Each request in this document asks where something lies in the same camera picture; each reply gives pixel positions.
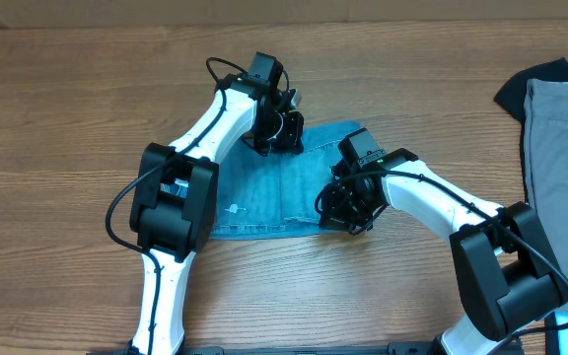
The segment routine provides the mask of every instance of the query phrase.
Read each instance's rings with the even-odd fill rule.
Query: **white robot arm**
[[[144,292],[130,353],[174,355],[179,351],[187,275],[212,229],[218,165],[232,145],[251,133],[252,148],[261,155],[303,150],[304,118],[292,111],[301,96],[289,90],[288,76],[286,90],[277,89],[283,73],[282,64],[263,53],[255,55],[248,72],[223,80],[212,72],[217,89],[210,108],[170,146],[151,143],[144,151],[142,180],[135,189],[130,218],[131,229],[138,233],[137,245],[146,251],[142,255]],[[186,187],[186,197],[162,192],[161,183]]]
[[[387,154],[365,128],[347,135],[338,148],[343,159],[332,172],[339,179],[316,203],[320,226],[358,234],[391,206],[451,245],[466,314],[436,338],[431,353],[489,354],[568,301],[568,280],[525,203],[503,208],[474,197],[407,150]],[[501,268],[496,255],[503,251],[518,251],[519,259]]]

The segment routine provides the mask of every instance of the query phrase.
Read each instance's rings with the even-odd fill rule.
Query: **black joint housing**
[[[290,111],[296,91],[282,92],[277,86],[284,67],[274,56],[257,52],[247,74],[229,74],[221,80],[222,89],[233,89],[257,101],[252,148],[260,155],[299,154],[304,151],[304,117]]]
[[[518,202],[496,217],[560,269],[535,211]],[[451,250],[463,308],[474,326],[493,341],[539,319],[568,301],[566,286],[532,254],[501,267],[494,250],[509,243],[488,221],[451,234]]]
[[[214,226],[218,164],[179,156],[172,147],[151,143],[142,155],[139,176],[170,159],[165,169],[135,187],[129,222],[139,247],[166,249],[183,262],[191,251],[203,249]],[[177,178],[189,184],[185,198],[161,191],[161,183],[172,184]]]
[[[337,178],[359,173],[386,172],[418,157],[406,149],[389,154],[379,148],[367,128],[361,128],[343,138],[338,144],[342,159],[332,167]],[[331,189],[321,197],[319,226],[326,229],[351,230],[352,226],[365,226],[374,211],[386,204],[380,175],[358,177],[343,184],[344,188]]]

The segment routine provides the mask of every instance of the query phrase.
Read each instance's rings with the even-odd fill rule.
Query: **table surface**
[[[180,137],[211,103],[204,59],[248,66],[257,50],[290,73],[307,126],[356,119],[507,205],[524,197],[520,124],[492,98],[516,72],[568,59],[568,21],[0,31],[0,354],[132,337],[142,263],[107,237],[107,206],[149,142]],[[134,241],[129,205],[114,226]],[[186,298],[190,346],[430,340],[462,314],[448,246],[389,210],[360,237],[210,241]]]

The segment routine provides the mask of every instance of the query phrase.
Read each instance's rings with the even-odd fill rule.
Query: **black fabric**
[[[525,202],[528,202],[528,187],[525,185],[525,148],[523,145],[523,137],[525,136],[524,103],[529,79],[560,83],[568,82],[568,61],[565,58],[560,58],[522,70],[503,84],[497,95],[494,96],[495,103],[499,104],[514,119],[521,123],[519,145],[521,147],[521,172],[523,174]]]
[[[556,313],[552,312],[551,315],[544,319],[546,326],[557,326]],[[560,339],[558,332],[555,330],[548,331],[545,335],[545,355],[560,355]]]

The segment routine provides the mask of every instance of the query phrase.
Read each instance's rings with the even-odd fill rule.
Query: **wire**
[[[277,130],[277,133],[273,134],[273,136],[269,139],[267,139],[267,141],[272,141],[273,139],[277,138],[277,135],[280,134],[280,132],[282,131],[282,127],[284,127],[284,117],[282,117],[282,113],[276,111],[275,113],[277,113],[277,115],[280,116],[280,129]]]
[[[220,80],[218,79],[218,76],[216,76],[216,73],[212,69],[212,66],[209,64],[210,62],[213,61],[229,65],[235,69],[238,69],[238,71],[247,74],[247,70],[245,70],[243,67],[241,67],[238,64],[232,63],[229,60],[221,59],[218,57],[209,57],[205,60],[205,66],[207,67],[207,71],[209,72],[209,74],[212,76],[212,78],[214,78],[214,81],[216,82],[217,85],[220,83]]]
[[[282,73],[284,73],[284,77],[286,78],[286,91],[288,92],[289,89],[290,89],[289,81],[288,81],[288,73],[286,72],[286,69],[282,69]]]
[[[374,216],[372,217],[372,219],[370,219],[365,226],[361,227],[358,231],[354,232],[354,233],[350,233],[352,236],[358,236],[361,233],[365,232],[368,230],[368,228],[370,228],[370,226],[372,226],[372,224],[374,224],[374,221],[376,221],[377,218],[379,218],[379,216],[381,215],[381,213],[383,213],[383,211],[385,211],[385,209],[387,208],[387,205],[383,205],[381,206],[381,208],[378,209],[378,211],[376,211],[376,213],[374,214]]]
[[[191,150],[192,148],[196,147],[198,145],[198,143],[203,139],[203,137],[205,137],[205,135],[207,135],[207,133],[212,129],[212,127],[214,127],[214,125],[216,125],[218,120],[221,118],[221,116],[225,112],[225,110],[227,108],[227,95],[225,94],[225,90],[219,89],[220,81],[219,81],[218,77],[216,76],[216,73],[214,73],[214,71],[212,70],[212,67],[210,65],[211,61],[221,62],[223,64],[230,65],[230,66],[240,70],[241,72],[247,73],[247,71],[245,69],[243,69],[242,67],[240,67],[240,66],[238,66],[238,65],[236,65],[236,64],[234,64],[230,61],[227,61],[225,59],[216,58],[216,57],[207,58],[207,60],[205,61],[205,66],[207,67],[207,70],[209,71],[212,78],[214,78],[214,81],[216,82],[216,90],[219,90],[221,92],[221,96],[223,98],[223,102],[221,104],[221,108],[219,109],[218,113],[216,114],[214,119],[207,125],[207,127],[205,127],[205,129],[196,138],[194,138],[185,148],[181,149],[177,154],[175,154],[173,157],[166,160],[162,164],[154,167],[150,171],[144,173],[142,176],[136,178],[127,187],[125,187],[115,197],[113,202],[108,207],[108,210],[106,211],[105,228],[106,228],[106,233],[108,234],[108,236],[114,242],[118,243],[119,245],[126,247],[128,249],[137,251],[137,252],[139,252],[143,255],[148,256],[153,261],[153,264],[155,265],[155,295],[153,297],[153,306],[152,306],[151,316],[150,316],[150,325],[148,327],[148,331],[149,331],[148,352],[147,352],[148,355],[152,355],[152,353],[153,353],[153,340],[155,339],[155,326],[156,326],[155,315],[157,314],[157,305],[159,303],[159,292],[161,290],[161,278],[162,278],[161,273],[162,273],[163,268],[160,266],[159,260],[157,260],[157,258],[154,255],[152,255],[148,251],[143,250],[141,247],[138,247],[138,246],[136,246],[132,243],[129,243],[129,242],[121,239],[120,237],[118,237],[115,234],[115,232],[113,231],[113,228],[111,226],[111,218],[113,216],[113,212],[115,211],[115,207],[117,207],[119,202],[122,200],[122,198],[124,198],[124,196],[126,194],[128,194],[128,192],[130,192],[133,188],[135,188],[141,181],[143,181],[144,179],[149,177],[152,173],[158,171],[159,169],[164,169],[167,166],[169,166],[170,164],[175,163],[176,161],[178,161],[179,157],[182,154],[184,154],[184,153],[188,152],[189,150]]]
[[[386,172],[359,173],[359,174],[351,175],[349,177],[342,177],[337,181],[329,183],[328,185],[326,185],[323,188],[323,190],[319,193],[319,195],[317,196],[317,199],[315,200],[315,210],[321,215],[327,214],[329,216],[328,212],[319,210],[319,202],[321,201],[322,195],[325,193],[325,191],[332,186],[337,186],[337,185],[340,185],[344,182],[347,182],[347,181],[350,181],[350,180],[353,180],[353,179],[356,179],[356,178],[384,177],[384,176],[397,176],[397,177],[404,177],[404,178],[414,178],[414,179],[417,179],[417,180],[420,180],[420,181],[425,181],[425,182],[435,186],[436,188],[440,189],[441,191],[443,191],[444,193],[449,195],[452,199],[454,199],[455,201],[457,201],[461,205],[463,205],[465,208],[467,208],[470,212],[473,212],[473,213],[479,215],[480,217],[482,217],[483,219],[485,219],[486,221],[488,221],[496,229],[498,229],[499,231],[504,233],[507,237],[509,237],[518,247],[521,247],[525,251],[533,254],[542,263],[544,263],[549,269],[551,269],[551,271],[556,275],[556,277],[558,279],[560,279],[560,281],[562,281],[562,283],[565,284],[567,291],[568,291],[568,278],[559,269],[557,269],[549,260],[547,260],[540,252],[538,252],[538,250],[536,250],[535,248],[530,246],[527,242],[522,240],[514,232],[510,231],[508,228],[503,226],[499,221],[492,218],[492,216],[481,211],[474,204],[466,201],[461,196],[459,196],[458,194],[456,194],[455,192],[450,190],[448,187],[444,186],[443,184],[439,183],[438,181],[435,181],[435,180],[433,180],[429,177],[425,177],[424,175],[421,175],[421,174],[418,175],[418,174],[405,173],[405,172],[386,171]],[[495,351],[503,348],[505,345],[507,345],[513,339],[517,339],[517,338],[524,336],[524,335],[537,333],[537,332],[547,332],[547,331],[552,331],[552,330],[559,331],[559,330],[564,330],[564,329],[568,329],[568,321],[566,323],[563,323],[563,324],[560,324],[560,325],[555,325],[555,326],[540,326],[540,327],[536,327],[536,328],[532,328],[532,329],[519,330],[519,331],[512,333],[510,336],[508,336],[506,339],[504,339],[497,347],[495,347],[495,349],[492,350],[491,353],[494,353]]]

